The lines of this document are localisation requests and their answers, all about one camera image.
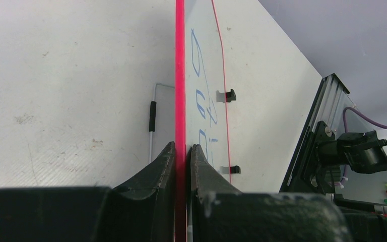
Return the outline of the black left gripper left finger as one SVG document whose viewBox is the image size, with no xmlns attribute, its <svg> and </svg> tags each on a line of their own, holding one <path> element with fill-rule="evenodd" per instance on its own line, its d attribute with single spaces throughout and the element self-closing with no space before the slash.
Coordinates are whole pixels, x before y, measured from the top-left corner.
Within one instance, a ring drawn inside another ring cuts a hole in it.
<svg viewBox="0 0 387 242">
<path fill-rule="evenodd" d="M 173 241 L 175 144 L 114 187 L 0 189 L 0 241 Z"/>
</svg>

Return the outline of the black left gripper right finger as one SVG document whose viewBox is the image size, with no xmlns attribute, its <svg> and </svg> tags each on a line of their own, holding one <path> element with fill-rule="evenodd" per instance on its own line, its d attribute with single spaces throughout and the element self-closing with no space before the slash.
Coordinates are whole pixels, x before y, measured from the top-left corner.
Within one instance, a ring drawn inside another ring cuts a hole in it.
<svg viewBox="0 0 387 242">
<path fill-rule="evenodd" d="M 212 167 L 200 145 L 188 153 L 189 241 L 352 241 L 325 196 L 243 193 Z"/>
</svg>

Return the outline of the pink framed whiteboard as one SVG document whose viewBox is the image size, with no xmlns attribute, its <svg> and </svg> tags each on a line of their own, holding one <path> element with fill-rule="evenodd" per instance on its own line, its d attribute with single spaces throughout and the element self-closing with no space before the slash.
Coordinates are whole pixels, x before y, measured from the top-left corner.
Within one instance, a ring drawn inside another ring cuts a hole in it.
<svg viewBox="0 0 387 242">
<path fill-rule="evenodd" d="M 223 43 L 213 1 L 175 3 L 175 240 L 187 239 L 188 151 L 230 164 Z"/>
</svg>

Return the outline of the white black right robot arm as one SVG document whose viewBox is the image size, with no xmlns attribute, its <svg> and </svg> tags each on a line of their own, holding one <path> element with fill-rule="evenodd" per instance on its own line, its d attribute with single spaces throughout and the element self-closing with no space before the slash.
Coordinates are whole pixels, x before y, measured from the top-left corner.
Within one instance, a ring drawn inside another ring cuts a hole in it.
<svg viewBox="0 0 387 242">
<path fill-rule="evenodd" d="M 373 174 L 387 171 L 387 139 L 376 131 L 343 133 L 336 137 L 323 121 L 317 123 L 312 140 L 302 157 L 296 190 L 303 193 L 334 193 L 335 167 L 347 165 L 352 171 Z"/>
</svg>

